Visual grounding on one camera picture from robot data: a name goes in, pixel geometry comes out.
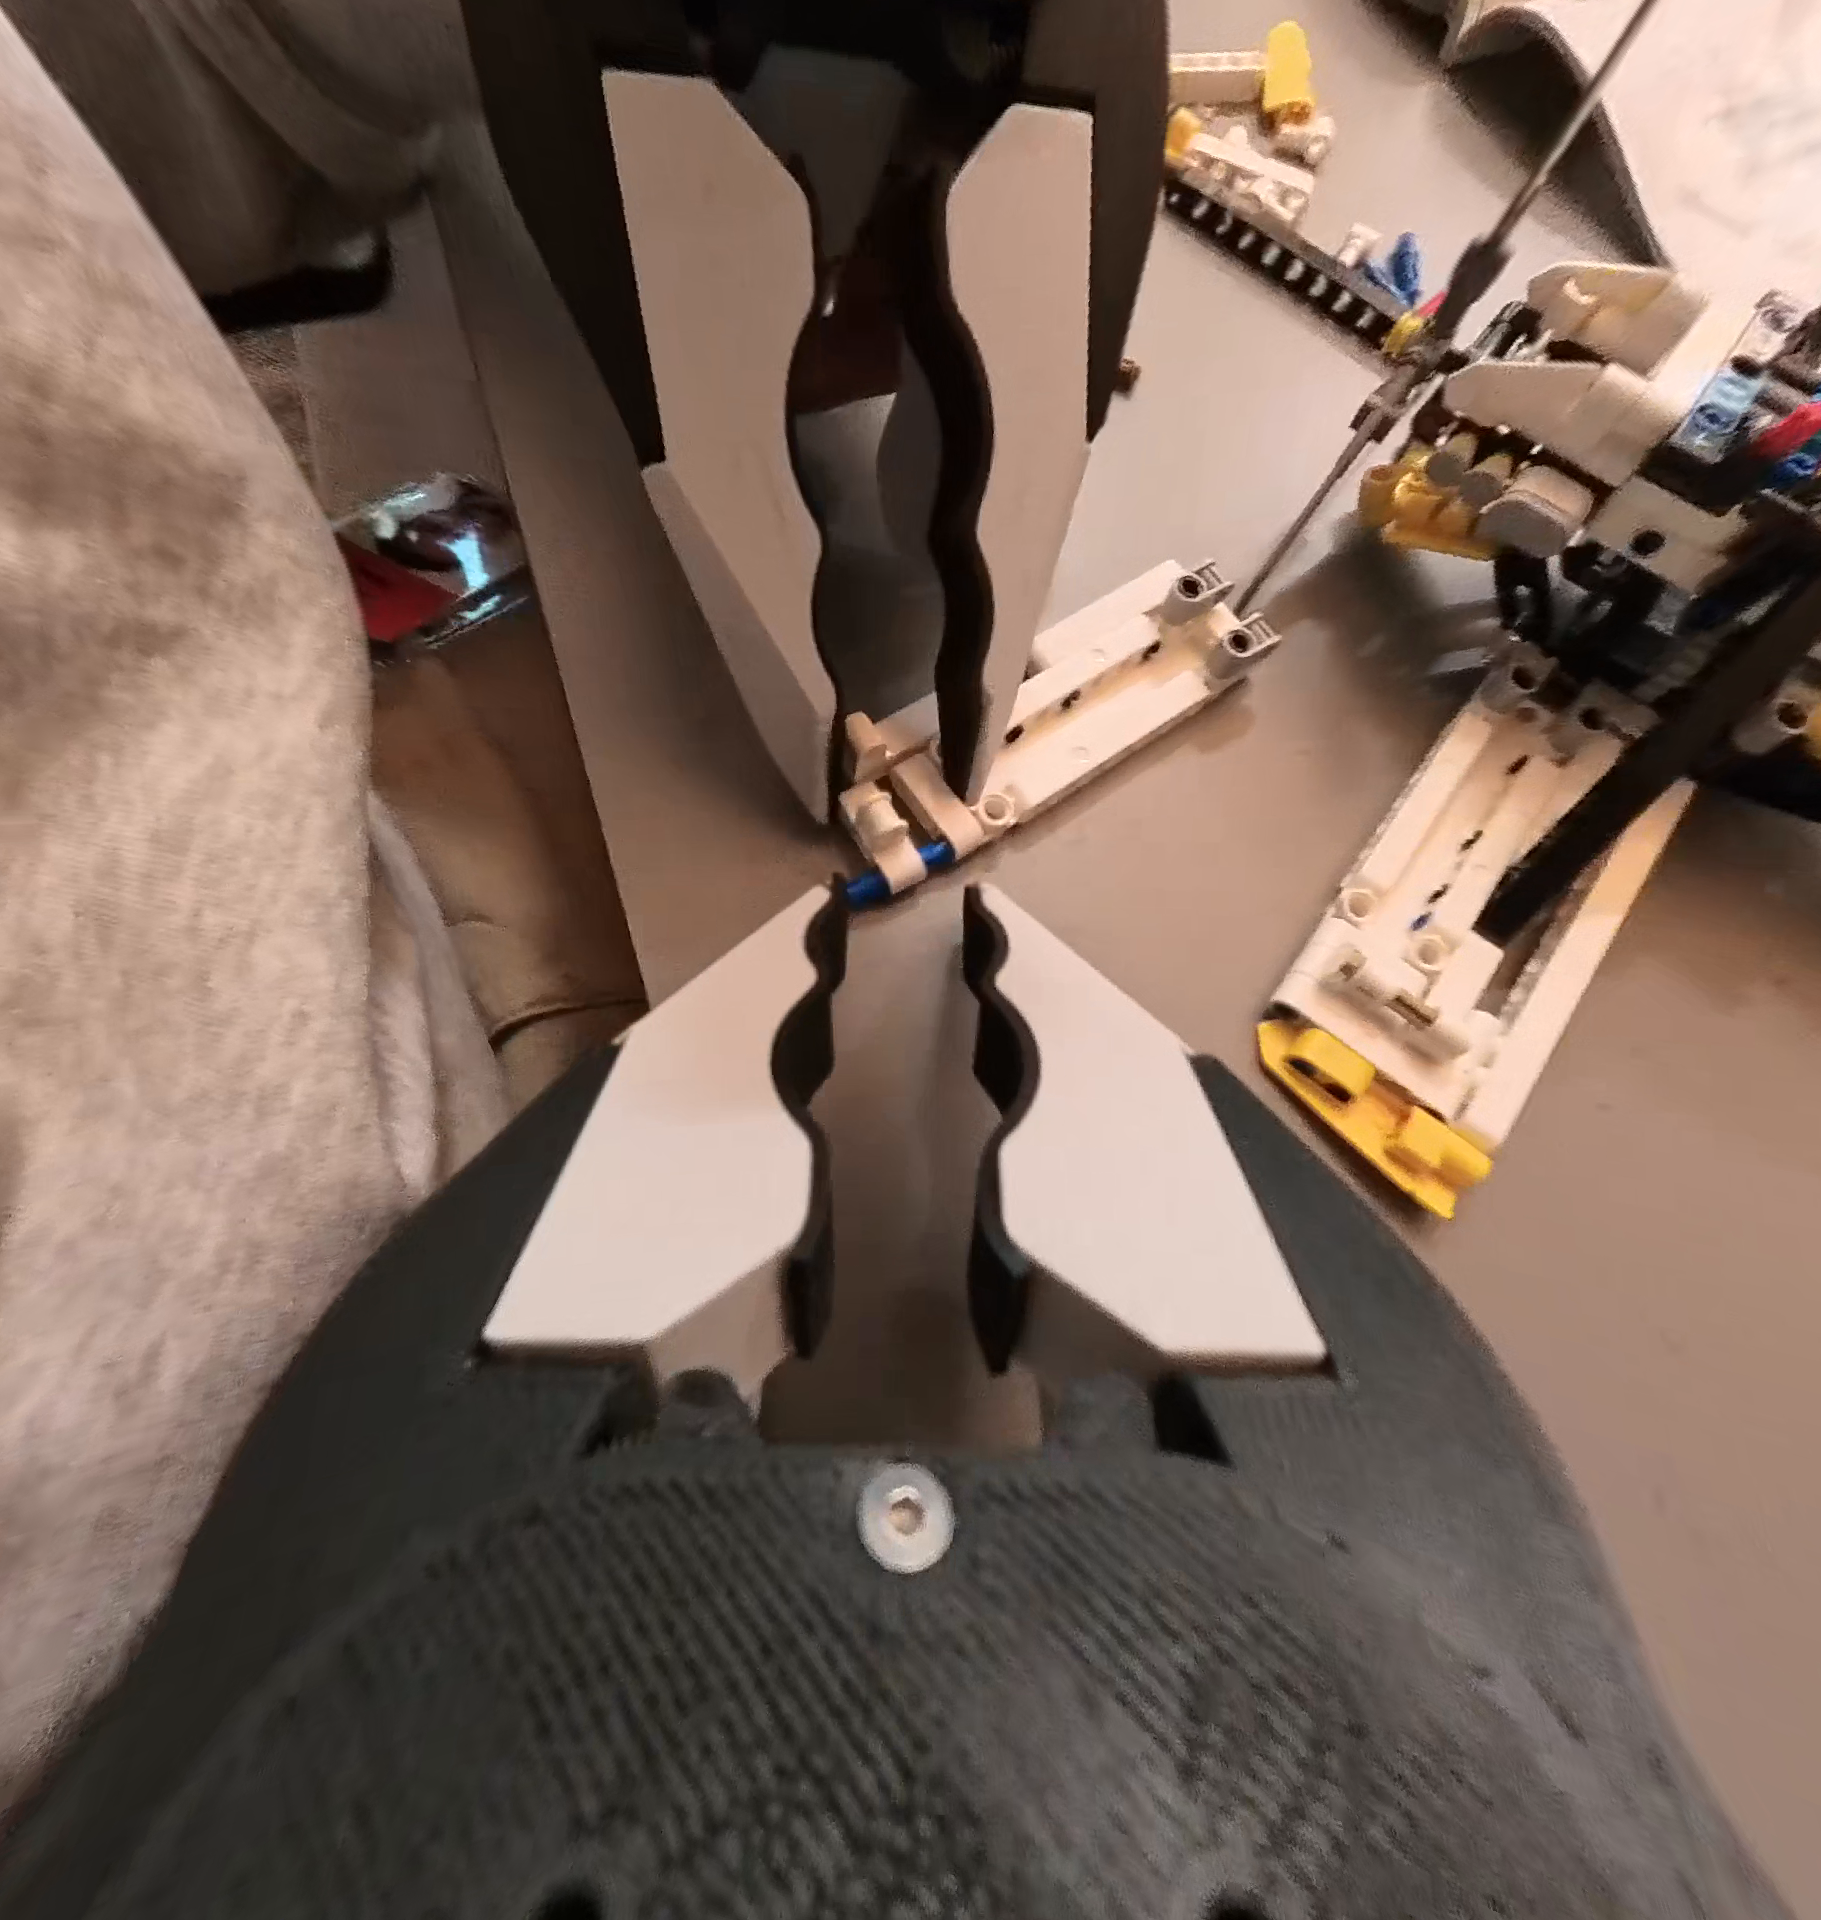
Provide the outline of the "white lego beam assembly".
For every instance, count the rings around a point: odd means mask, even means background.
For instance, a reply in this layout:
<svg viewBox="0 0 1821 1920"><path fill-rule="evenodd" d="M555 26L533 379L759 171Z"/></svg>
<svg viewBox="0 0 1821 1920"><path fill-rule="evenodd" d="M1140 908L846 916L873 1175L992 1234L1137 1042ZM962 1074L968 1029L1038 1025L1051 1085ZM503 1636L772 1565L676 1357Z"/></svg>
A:
<svg viewBox="0 0 1821 1920"><path fill-rule="evenodd" d="M945 783L932 695L884 719L848 716L841 793L887 786L953 846L956 868L1245 687L1281 635L1234 613L1232 599L1214 564L1166 562L1046 629L975 802Z"/></svg>

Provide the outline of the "open lego instruction booklet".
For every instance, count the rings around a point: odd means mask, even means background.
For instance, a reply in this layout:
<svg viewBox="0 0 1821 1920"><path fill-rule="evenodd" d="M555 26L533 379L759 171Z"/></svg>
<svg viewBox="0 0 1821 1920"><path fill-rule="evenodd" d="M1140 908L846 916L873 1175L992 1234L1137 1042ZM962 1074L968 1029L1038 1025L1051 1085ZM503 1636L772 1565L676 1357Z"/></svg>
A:
<svg viewBox="0 0 1821 1920"><path fill-rule="evenodd" d="M1450 84L1543 156L1636 12L1411 2ZM1664 2L1557 180L1636 257L1713 291L1821 300L1821 2Z"/></svg>

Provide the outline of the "red foil packet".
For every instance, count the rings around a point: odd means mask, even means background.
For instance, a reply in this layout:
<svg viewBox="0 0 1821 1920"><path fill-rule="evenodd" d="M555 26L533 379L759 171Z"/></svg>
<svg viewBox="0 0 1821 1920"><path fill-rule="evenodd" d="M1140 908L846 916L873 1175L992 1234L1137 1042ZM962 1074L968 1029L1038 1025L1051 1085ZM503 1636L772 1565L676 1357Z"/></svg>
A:
<svg viewBox="0 0 1821 1920"><path fill-rule="evenodd" d="M332 524L370 659L406 660L536 605L527 540L508 494L436 472Z"/></svg>

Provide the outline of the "person's left forearm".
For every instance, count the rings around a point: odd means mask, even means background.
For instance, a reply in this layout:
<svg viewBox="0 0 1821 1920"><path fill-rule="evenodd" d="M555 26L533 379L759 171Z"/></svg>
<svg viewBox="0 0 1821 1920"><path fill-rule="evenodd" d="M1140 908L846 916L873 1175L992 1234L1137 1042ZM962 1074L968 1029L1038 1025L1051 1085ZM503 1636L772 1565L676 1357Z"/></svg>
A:
<svg viewBox="0 0 1821 1920"><path fill-rule="evenodd" d="M333 266L477 107L457 2L7 2L201 296Z"/></svg>

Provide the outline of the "white connector with blue pin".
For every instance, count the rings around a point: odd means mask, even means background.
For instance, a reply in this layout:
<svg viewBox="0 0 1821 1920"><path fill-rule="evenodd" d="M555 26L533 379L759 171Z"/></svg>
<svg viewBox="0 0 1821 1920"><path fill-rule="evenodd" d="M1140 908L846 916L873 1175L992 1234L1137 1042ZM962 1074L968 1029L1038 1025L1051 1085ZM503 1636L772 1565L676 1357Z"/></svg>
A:
<svg viewBox="0 0 1821 1920"><path fill-rule="evenodd" d="M918 828L897 797L873 781L846 788L837 808L852 848L863 857L861 871L841 885L852 913L880 908L956 861L953 846Z"/></svg>

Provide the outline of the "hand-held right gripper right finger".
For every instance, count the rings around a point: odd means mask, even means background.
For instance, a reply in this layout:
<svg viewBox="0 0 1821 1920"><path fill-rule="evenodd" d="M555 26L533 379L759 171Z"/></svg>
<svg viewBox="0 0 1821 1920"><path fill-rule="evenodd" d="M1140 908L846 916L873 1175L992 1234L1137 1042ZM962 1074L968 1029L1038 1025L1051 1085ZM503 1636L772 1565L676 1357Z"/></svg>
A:
<svg viewBox="0 0 1821 1920"><path fill-rule="evenodd" d="M1322 1371L1325 1338L1187 1044L990 884L964 893L962 975L994 1110L965 1261L990 1374L1055 1395Z"/></svg>

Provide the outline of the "white lego connector cluster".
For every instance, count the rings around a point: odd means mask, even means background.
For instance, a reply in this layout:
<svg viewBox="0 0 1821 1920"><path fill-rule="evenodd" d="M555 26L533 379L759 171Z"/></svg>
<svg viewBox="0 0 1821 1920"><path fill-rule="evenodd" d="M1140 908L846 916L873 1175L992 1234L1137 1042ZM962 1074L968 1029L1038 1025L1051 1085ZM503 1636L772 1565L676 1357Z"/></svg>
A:
<svg viewBox="0 0 1821 1920"><path fill-rule="evenodd" d="M1293 228L1337 142L1331 114L1267 122L1261 114L1175 106L1166 120L1166 167L1198 192Z"/></svg>

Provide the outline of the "lego helicopter model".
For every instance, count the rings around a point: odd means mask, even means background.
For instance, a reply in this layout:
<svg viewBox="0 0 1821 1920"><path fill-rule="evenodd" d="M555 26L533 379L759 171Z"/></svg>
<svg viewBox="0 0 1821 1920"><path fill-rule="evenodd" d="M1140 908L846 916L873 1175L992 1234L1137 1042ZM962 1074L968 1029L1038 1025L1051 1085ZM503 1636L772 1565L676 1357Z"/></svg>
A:
<svg viewBox="0 0 1821 1920"><path fill-rule="evenodd" d="M1722 792L1821 828L1821 300L1636 257L1557 180L1656 13L1635 6L1436 321L1405 314L1258 572L1369 451L1361 534L1489 569L1474 691L1255 1029L1281 1091L1443 1221L1691 802Z"/></svg>

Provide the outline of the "long black lego beam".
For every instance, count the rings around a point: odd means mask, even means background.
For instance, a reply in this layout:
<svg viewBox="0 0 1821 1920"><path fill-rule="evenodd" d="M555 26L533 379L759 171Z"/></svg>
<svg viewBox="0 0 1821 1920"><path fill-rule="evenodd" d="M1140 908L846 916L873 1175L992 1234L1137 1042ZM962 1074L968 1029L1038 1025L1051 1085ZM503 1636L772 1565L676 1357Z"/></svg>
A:
<svg viewBox="0 0 1821 1920"><path fill-rule="evenodd" d="M1263 210L1245 210L1205 195L1164 167L1160 208L1212 255L1232 262L1281 300L1314 315L1369 360L1385 360L1409 306L1400 306L1369 273L1345 270L1334 253Z"/></svg>

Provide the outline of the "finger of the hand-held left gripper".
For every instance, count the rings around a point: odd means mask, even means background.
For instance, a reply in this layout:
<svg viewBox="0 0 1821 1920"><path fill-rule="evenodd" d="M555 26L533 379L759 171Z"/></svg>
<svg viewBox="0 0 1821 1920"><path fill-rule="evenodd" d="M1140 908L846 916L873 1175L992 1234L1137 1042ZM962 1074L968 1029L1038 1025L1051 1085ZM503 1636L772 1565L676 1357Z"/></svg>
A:
<svg viewBox="0 0 1821 1920"><path fill-rule="evenodd" d="M938 764L977 803L1090 453L1089 111L1004 107L903 185L884 233L905 351L884 496L933 571Z"/></svg>
<svg viewBox="0 0 1821 1920"><path fill-rule="evenodd" d="M601 89L661 439L643 487L753 733L825 826L839 697L787 408L816 291L807 199L710 81L610 66Z"/></svg>

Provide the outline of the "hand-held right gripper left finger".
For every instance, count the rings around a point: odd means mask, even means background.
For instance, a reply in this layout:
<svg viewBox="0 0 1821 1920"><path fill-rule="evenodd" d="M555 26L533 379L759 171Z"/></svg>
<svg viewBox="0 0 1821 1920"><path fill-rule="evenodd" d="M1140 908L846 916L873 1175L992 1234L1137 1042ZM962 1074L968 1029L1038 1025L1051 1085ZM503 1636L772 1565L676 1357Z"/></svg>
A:
<svg viewBox="0 0 1821 1920"><path fill-rule="evenodd" d="M811 887L616 1042L482 1327L490 1357L585 1361L759 1410L823 1341L831 1168L811 1109L836 1066L851 912Z"/></svg>

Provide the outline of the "black chair frame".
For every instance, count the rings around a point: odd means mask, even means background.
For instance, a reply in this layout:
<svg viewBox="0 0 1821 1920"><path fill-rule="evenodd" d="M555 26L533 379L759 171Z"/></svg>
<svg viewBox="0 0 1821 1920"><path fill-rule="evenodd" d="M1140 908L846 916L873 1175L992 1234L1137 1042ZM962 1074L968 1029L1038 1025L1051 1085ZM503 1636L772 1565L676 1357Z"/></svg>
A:
<svg viewBox="0 0 1821 1920"><path fill-rule="evenodd" d="M367 318L386 305L392 287L392 238L387 228L374 228L319 262L200 300L223 337L247 339Z"/></svg>

